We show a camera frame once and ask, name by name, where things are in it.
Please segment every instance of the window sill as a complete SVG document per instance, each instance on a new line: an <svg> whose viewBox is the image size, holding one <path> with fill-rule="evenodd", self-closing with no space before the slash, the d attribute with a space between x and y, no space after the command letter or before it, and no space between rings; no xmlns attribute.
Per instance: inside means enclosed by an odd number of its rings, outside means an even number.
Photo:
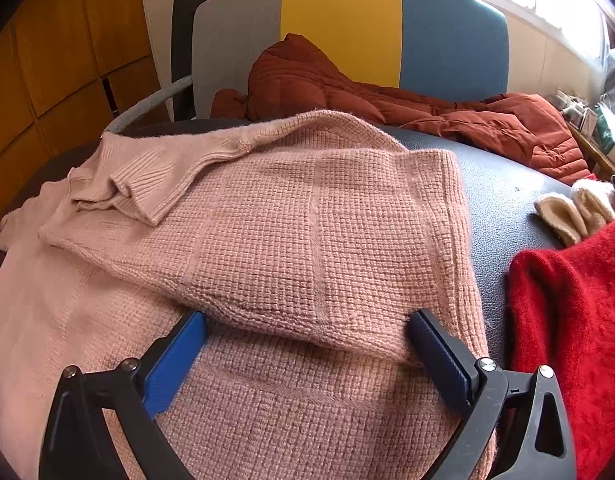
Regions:
<svg viewBox="0 0 615 480"><path fill-rule="evenodd" d="M602 58L597 59L589 59L585 57L583 54L579 53L568 41L568 39L564 36L559 28L556 28L551 23L547 22L540 16L537 16L532 10L520 6L519 4L514 3L511 0L482 0L483 2L499 9L501 12L507 12L509 14L513 14L515 18L520 19L521 21L527 23L531 27L534 27L539 30L545 36L552 38L558 43L562 44L565 48L567 48L570 52L572 52L576 57L578 57L582 62L586 63L592 69L597 72L602 73L604 71L604 65Z"/></svg>

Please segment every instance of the pink sweater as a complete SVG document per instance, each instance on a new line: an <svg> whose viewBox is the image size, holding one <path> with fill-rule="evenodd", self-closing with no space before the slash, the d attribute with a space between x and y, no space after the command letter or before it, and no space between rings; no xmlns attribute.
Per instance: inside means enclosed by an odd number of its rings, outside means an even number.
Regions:
<svg viewBox="0 0 615 480"><path fill-rule="evenodd" d="M104 134L4 219L0 247L0 446L24 480L62 368L138 356L184 307L214 321L158 421L197 478L419 478L457 419L407 314L430 308L487 354L453 155L338 112Z"/></svg>

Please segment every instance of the white wall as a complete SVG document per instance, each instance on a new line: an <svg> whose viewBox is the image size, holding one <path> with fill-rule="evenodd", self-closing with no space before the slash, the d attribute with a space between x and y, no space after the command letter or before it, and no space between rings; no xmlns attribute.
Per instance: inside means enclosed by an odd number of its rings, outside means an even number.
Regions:
<svg viewBox="0 0 615 480"><path fill-rule="evenodd" d="M156 72L161 86L171 81L172 0L143 0ZM510 30L508 91L553 94L556 89L594 102L603 76L539 28L503 9Z"/></svg>

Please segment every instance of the waffle knit fabric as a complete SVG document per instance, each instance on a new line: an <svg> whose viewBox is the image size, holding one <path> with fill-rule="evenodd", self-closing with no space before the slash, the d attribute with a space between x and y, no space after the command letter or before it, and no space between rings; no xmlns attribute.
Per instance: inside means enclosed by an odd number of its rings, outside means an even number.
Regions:
<svg viewBox="0 0 615 480"><path fill-rule="evenodd" d="M615 452L615 221L562 251L523 251L509 275L512 367L556 370L574 435L577 478Z"/></svg>
<svg viewBox="0 0 615 480"><path fill-rule="evenodd" d="M104 134L2 227L0 446L24 479L61 369L140 355L186 307L210 316L208 341L158 423L196 478L420 478L457 419L408 313L487 354L453 155L347 114Z"/></svg>

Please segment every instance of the orange wooden panel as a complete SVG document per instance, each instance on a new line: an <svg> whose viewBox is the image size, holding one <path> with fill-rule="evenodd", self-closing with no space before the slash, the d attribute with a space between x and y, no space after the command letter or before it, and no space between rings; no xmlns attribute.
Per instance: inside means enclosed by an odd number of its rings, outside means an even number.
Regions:
<svg viewBox="0 0 615 480"><path fill-rule="evenodd" d="M100 75L150 54L143 0L86 0Z"/></svg>
<svg viewBox="0 0 615 480"><path fill-rule="evenodd" d="M81 88L39 119L41 134L53 155L96 140L112 120L100 81Z"/></svg>
<svg viewBox="0 0 615 480"><path fill-rule="evenodd" d="M120 112L124 112L144 97L156 92L160 85L152 56L144 57L108 75L114 100ZM155 108L132 126L169 122L165 105Z"/></svg>
<svg viewBox="0 0 615 480"><path fill-rule="evenodd" d="M37 116L96 74L83 0L24 0L14 15L21 70Z"/></svg>
<svg viewBox="0 0 615 480"><path fill-rule="evenodd" d="M34 120L14 60L12 24L0 34L0 153Z"/></svg>
<svg viewBox="0 0 615 480"><path fill-rule="evenodd" d="M50 160L36 126L25 130L0 155L0 218L18 191Z"/></svg>

